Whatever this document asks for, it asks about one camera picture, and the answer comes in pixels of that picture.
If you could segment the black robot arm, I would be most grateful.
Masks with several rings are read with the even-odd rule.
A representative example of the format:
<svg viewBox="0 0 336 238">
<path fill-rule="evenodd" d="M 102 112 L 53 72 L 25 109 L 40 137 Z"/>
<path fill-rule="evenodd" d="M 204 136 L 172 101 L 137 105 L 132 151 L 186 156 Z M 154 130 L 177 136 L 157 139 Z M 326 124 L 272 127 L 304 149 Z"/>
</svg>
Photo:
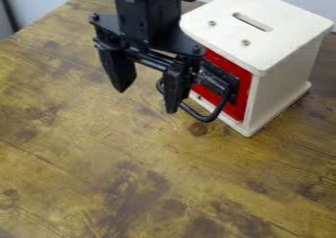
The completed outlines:
<svg viewBox="0 0 336 238">
<path fill-rule="evenodd" d="M 177 111 L 188 98 L 205 48 L 181 31 L 181 3 L 196 0 L 114 0 L 113 15 L 94 14 L 94 47 L 117 91 L 136 79 L 134 65 L 162 72 L 165 109 Z"/>
</svg>

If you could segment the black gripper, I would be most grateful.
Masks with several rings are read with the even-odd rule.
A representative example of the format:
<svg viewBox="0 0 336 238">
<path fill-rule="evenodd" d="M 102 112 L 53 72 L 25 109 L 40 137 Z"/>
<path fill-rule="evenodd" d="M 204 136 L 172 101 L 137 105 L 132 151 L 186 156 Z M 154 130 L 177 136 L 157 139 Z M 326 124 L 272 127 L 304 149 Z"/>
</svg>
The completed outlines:
<svg viewBox="0 0 336 238">
<path fill-rule="evenodd" d="M 188 66 L 174 64 L 152 49 L 169 52 L 185 61 L 201 58 L 205 49 L 181 32 L 181 2 L 196 0 L 114 0 L 113 15 L 93 14 L 96 48 L 112 85 L 124 92 L 136 79 L 134 63 L 168 71 L 162 75 L 165 109 L 176 113 L 189 96 L 192 76 Z"/>
</svg>

